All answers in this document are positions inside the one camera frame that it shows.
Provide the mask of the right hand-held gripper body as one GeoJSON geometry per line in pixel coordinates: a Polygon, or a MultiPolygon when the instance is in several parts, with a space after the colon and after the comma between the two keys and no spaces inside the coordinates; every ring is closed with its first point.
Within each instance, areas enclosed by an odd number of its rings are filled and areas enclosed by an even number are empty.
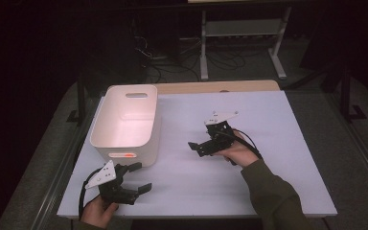
{"type": "Polygon", "coordinates": [[[238,115],[238,111],[214,112],[210,118],[204,121],[210,140],[197,145],[196,152],[200,157],[212,155],[232,146],[235,134],[233,128],[228,124],[228,120],[238,115]]]}

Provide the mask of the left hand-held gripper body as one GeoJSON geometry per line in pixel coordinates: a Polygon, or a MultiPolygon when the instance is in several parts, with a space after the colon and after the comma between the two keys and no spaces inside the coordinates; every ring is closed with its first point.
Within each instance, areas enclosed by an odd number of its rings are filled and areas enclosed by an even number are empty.
{"type": "Polygon", "coordinates": [[[97,187],[100,196],[105,203],[120,203],[133,205],[139,194],[135,190],[128,190],[122,187],[124,174],[120,169],[124,165],[114,165],[109,160],[102,168],[93,171],[84,181],[84,189],[97,187]]]}

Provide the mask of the white plastic bin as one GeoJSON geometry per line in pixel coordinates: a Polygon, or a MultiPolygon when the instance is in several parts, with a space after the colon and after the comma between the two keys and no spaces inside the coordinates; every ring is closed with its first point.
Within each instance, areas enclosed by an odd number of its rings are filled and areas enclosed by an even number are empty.
{"type": "Polygon", "coordinates": [[[154,85],[110,86],[95,117],[90,144],[105,161],[151,166],[158,155],[162,121],[157,102],[154,85]]]}

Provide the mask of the person's right hand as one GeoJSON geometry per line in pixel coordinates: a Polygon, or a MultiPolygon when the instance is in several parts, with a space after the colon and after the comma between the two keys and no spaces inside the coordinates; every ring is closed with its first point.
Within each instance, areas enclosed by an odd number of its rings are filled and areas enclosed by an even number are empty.
{"type": "Polygon", "coordinates": [[[214,156],[218,155],[223,156],[227,161],[233,161],[242,168],[249,166],[259,159],[252,150],[238,141],[235,141],[230,148],[214,153],[214,156]]]}

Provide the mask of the person's left hand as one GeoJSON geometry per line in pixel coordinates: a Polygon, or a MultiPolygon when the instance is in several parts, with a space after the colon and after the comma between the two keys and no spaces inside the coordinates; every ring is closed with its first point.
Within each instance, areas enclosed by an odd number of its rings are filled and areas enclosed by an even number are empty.
{"type": "Polygon", "coordinates": [[[114,202],[104,207],[104,200],[98,195],[85,205],[80,221],[105,229],[118,208],[119,205],[114,202]]]}

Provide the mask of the white board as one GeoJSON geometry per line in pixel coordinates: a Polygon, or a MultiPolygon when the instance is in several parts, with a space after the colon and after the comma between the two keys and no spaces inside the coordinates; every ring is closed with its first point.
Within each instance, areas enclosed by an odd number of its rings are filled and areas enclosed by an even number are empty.
{"type": "Polygon", "coordinates": [[[124,185],[151,184],[150,192],[117,214],[126,219],[247,218],[255,216],[241,169],[220,156],[190,150],[208,135],[204,122],[216,112],[232,112],[231,127],[248,134],[265,163],[297,191],[305,215],[337,211],[282,91],[167,94],[158,99],[162,115],[156,162],[127,173],[124,185]]]}

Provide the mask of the wooden table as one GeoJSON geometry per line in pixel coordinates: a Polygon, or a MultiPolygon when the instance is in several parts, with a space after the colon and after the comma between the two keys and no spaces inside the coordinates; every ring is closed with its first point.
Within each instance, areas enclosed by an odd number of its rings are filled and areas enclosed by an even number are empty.
{"type": "Polygon", "coordinates": [[[280,91],[280,87],[275,80],[157,83],[155,87],[159,94],[280,91]]]}

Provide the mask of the black stand leg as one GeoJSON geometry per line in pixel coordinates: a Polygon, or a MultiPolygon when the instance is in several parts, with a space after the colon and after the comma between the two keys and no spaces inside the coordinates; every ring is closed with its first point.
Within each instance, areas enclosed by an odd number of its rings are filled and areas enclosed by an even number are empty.
{"type": "Polygon", "coordinates": [[[68,123],[76,123],[79,127],[85,119],[85,87],[84,80],[82,74],[79,74],[77,80],[77,99],[78,99],[78,108],[76,110],[72,110],[68,115],[67,122],[68,123]]]}
{"type": "Polygon", "coordinates": [[[349,67],[344,64],[340,84],[340,112],[343,118],[351,123],[353,120],[364,120],[366,115],[358,105],[351,105],[351,74],[349,67]]]}

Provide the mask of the white metal stand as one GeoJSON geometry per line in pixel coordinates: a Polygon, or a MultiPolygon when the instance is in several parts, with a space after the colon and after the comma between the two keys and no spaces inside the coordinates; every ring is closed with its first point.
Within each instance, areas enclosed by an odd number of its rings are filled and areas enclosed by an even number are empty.
{"type": "Polygon", "coordinates": [[[285,80],[287,78],[287,74],[282,66],[281,61],[279,60],[278,52],[283,41],[291,10],[292,7],[286,7],[281,18],[223,21],[208,21],[207,13],[206,11],[203,11],[201,20],[200,53],[201,79],[203,81],[208,80],[208,66],[206,57],[207,37],[238,35],[275,35],[276,42],[267,51],[278,78],[280,80],[285,80]]]}

